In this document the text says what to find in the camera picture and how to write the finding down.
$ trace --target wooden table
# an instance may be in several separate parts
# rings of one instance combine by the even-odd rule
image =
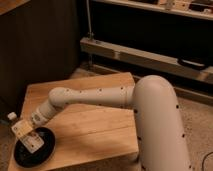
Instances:
[[[130,73],[32,84],[27,88],[21,117],[28,118],[57,86],[83,90],[122,85],[134,85]],[[9,171],[51,170],[138,151],[131,110],[74,104],[55,116],[46,127],[56,136],[51,157],[40,166],[25,169],[18,166],[11,155]]]

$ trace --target floor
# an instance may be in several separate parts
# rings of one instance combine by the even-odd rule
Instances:
[[[85,69],[78,68],[71,78],[89,77],[97,75]],[[213,106],[208,106],[195,101],[178,98],[183,124],[187,136],[187,143],[194,171],[201,171],[201,162],[205,154],[213,151]],[[0,171],[6,171],[11,154],[14,136],[9,127],[0,124]],[[139,163],[135,161],[137,154],[130,154],[87,163],[56,171],[139,171]],[[205,161],[205,171],[213,168],[213,155]]]

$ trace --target metal bar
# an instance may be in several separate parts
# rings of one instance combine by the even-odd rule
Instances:
[[[206,13],[194,12],[194,11],[183,11],[178,9],[165,10],[165,7],[163,6],[152,5],[148,3],[142,3],[142,2],[124,1],[124,0],[93,0],[93,1],[213,21],[213,15],[209,15]]]
[[[81,39],[81,49],[82,51],[90,54],[213,84],[213,67],[208,67],[204,70],[198,71],[179,65],[176,58],[98,41],[95,39],[91,41],[89,38]]]
[[[94,34],[92,32],[92,23],[91,23],[91,13],[90,13],[90,0],[86,0],[86,4],[87,4],[87,21],[88,21],[88,35],[90,40],[93,40]],[[89,58],[88,58],[88,66],[89,66],[89,70],[93,67],[93,56],[92,54],[89,54]]]
[[[89,28],[89,38],[93,39],[93,32],[92,32],[92,23],[91,23],[91,13],[90,13],[90,0],[86,0],[87,3],[87,21],[88,21],[88,28]]]

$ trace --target wall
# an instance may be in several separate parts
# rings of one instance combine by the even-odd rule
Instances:
[[[0,117],[20,109],[28,84],[66,79],[78,65],[75,3],[31,0],[0,16]]]

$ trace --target white object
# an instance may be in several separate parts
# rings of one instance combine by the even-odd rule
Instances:
[[[7,117],[8,117],[9,120],[13,121],[17,118],[17,115],[16,115],[15,112],[11,112],[7,115]]]

